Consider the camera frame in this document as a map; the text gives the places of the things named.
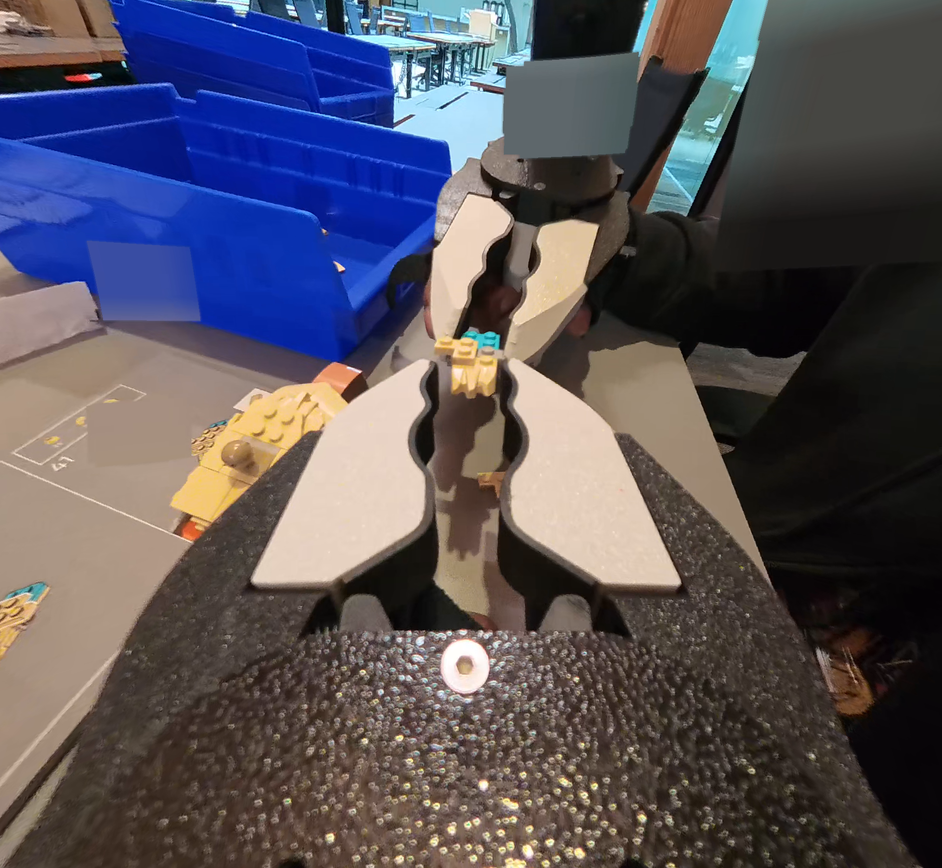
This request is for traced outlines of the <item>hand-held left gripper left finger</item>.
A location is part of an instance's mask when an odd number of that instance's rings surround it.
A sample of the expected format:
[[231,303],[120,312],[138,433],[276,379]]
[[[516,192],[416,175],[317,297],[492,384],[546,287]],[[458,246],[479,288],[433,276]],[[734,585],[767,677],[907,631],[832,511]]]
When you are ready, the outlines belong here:
[[418,359],[319,433],[253,575],[259,589],[416,598],[438,562],[439,367]]

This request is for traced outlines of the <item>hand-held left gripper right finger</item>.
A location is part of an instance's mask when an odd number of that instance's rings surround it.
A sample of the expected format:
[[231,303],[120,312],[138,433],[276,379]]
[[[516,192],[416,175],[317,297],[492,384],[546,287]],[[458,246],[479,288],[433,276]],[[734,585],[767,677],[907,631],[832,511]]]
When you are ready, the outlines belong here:
[[590,406],[522,360],[506,362],[509,468],[500,495],[501,563],[533,556],[511,584],[563,593],[673,595],[681,578],[614,431]]

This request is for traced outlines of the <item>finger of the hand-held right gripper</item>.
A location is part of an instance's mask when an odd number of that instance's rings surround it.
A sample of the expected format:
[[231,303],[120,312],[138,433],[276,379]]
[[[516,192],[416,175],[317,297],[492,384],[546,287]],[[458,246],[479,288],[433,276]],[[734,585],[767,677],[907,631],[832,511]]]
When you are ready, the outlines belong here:
[[586,274],[598,226],[561,220],[536,228],[536,264],[508,329],[508,358],[536,362],[574,317],[587,293]]
[[453,337],[485,275],[491,248],[512,231],[510,212],[499,202],[469,194],[432,252],[429,330],[433,339]]

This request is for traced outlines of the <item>person's right forearm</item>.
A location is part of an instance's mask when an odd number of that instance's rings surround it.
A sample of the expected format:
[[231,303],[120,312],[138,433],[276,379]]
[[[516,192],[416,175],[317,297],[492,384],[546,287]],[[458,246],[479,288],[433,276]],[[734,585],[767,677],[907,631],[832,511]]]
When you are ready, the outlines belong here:
[[720,220],[629,212],[621,249],[589,288],[583,317],[603,313],[684,346],[723,345],[714,254]]

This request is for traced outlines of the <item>light grey desk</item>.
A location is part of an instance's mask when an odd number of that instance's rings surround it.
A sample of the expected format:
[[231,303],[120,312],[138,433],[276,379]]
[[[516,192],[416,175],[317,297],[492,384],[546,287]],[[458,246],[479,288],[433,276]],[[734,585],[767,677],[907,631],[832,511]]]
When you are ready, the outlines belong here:
[[[183,327],[218,332],[190,324],[123,323],[88,335],[126,327],[135,335],[155,339],[164,339],[169,330]],[[557,340],[540,371],[570,391],[580,392],[614,430],[635,438],[761,566],[757,544],[686,361],[672,341],[631,330],[605,317],[583,340]],[[62,748],[55,766],[30,791],[13,817],[2,822],[2,862],[8,860],[38,819],[66,767],[61,760],[73,739],[74,735]]]

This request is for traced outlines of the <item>person's right hand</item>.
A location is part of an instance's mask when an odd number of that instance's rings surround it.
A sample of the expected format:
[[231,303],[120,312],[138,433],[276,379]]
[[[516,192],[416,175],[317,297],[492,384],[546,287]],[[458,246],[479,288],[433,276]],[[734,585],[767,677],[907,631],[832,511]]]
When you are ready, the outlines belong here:
[[470,304],[465,310],[463,329],[506,336],[521,298],[522,292],[503,284],[501,276],[482,277],[473,288]]

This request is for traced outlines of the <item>tan and brown brick model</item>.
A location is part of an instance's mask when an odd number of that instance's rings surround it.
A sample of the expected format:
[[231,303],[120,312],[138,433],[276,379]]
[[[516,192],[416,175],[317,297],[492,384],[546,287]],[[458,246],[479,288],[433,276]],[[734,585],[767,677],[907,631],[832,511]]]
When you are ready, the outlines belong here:
[[228,420],[192,440],[196,468],[171,499],[176,534],[190,542],[202,536],[302,437],[322,431],[367,388],[359,369],[333,362],[311,382],[253,391]]

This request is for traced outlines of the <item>row of work tables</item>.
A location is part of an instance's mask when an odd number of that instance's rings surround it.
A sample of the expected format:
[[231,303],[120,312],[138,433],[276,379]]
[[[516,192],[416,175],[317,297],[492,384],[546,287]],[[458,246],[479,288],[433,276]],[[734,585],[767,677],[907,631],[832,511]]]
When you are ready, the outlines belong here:
[[497,56],[497,43],[468,34],[409,32],[404,35],[363,33],[358,38],[388,52],[394,95],[406,99],[415,89],[445,84],[478,84],[486,74],[504,76],[519,66],[528,51]]

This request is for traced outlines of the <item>blue plastic bin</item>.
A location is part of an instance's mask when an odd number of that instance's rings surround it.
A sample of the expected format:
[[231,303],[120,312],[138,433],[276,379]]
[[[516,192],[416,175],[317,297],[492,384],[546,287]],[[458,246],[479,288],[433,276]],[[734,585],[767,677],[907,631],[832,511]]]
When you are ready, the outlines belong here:
[[327,360],[428,249],[446,142],[171,84],[5,95],[2,254],[98,294],[93,254],[178,265],[200,322]]

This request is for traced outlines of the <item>grey building instruction booklet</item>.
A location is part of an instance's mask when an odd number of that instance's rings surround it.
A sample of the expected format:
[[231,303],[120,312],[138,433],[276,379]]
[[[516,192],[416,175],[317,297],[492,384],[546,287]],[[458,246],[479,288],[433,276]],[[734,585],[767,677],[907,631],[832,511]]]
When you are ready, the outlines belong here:
[[[2,657],[1,808],[8,822],[94,705],[143,606],[186,543],[171,496],[190,439],[254,389],[311,380],[324,361],[193,327],[164,339],[111,329],[2,369],[2,595],[49,590]],[[130,399],[171,448],[99,463],[76,420]]]

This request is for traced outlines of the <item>stack of blue bins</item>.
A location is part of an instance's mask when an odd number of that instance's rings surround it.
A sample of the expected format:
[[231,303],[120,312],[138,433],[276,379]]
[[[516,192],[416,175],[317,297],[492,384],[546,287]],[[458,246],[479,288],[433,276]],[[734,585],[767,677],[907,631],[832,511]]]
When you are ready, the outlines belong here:
[[108,0],[139,84],[310,111],[390,129],[394,80],[383,47],[228,5]]

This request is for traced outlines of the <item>colourful printed packaging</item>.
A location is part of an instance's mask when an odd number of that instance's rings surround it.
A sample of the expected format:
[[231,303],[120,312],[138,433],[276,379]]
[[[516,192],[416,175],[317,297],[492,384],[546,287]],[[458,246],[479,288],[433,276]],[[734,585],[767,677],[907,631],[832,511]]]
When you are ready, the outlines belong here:
[[806,631],[826,690],[843,721],[867,716],[917,662],[911,638],[893,638],[864,626]]

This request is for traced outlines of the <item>grey cloth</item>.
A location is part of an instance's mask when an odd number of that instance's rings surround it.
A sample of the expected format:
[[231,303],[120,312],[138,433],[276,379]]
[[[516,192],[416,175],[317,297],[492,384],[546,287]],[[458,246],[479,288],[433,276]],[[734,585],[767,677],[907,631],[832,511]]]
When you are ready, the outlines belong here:
[[101,328],[97,304],[83,282],[1,299],[1,364],[58,346]]

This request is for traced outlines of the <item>black bag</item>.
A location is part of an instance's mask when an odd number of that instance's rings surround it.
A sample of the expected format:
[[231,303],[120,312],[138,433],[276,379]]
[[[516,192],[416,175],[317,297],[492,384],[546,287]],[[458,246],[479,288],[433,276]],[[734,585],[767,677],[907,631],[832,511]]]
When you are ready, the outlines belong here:
[[917,662],[864,718],[843,721],[871,790],[922,866],[941,864],[940,586],[926,579],[828,578],[770,569],[796,625],[864,626],[911,638]]

